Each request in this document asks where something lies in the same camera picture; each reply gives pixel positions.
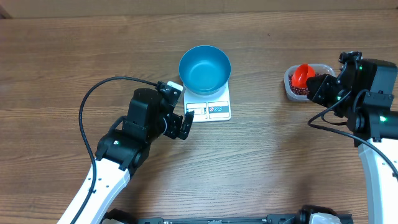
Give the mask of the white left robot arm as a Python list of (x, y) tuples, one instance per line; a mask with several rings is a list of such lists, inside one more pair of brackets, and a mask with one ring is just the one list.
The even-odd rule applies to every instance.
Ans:
[(97, 145), (94, 164), (60, 223), (101, 223), (117, 195), (149, 156), (159, 136), (188, 137), (193, 113), (174, 114), (183, 87), (168, 82), (134, 91), (128, 113), (118, 118)]

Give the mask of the red scoop with blue handle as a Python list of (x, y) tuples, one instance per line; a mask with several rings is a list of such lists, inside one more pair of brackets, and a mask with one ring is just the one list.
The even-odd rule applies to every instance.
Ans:
[(294, 71), (292, 76), (292, 86), (296, 88), (306, 88), (308, 78), (315, 76), (315, 70), (309, 64), (301, 64)]

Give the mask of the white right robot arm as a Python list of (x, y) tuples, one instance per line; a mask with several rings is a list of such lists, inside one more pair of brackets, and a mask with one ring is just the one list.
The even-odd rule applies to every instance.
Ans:
[(307, 79), (308, 99), (346, 118), (347, 136), (358, 148), (370, 223), (397, 223), (397, 112), (391, 110), (397, 65), (376, 59), (347, 59), (337, 76)]

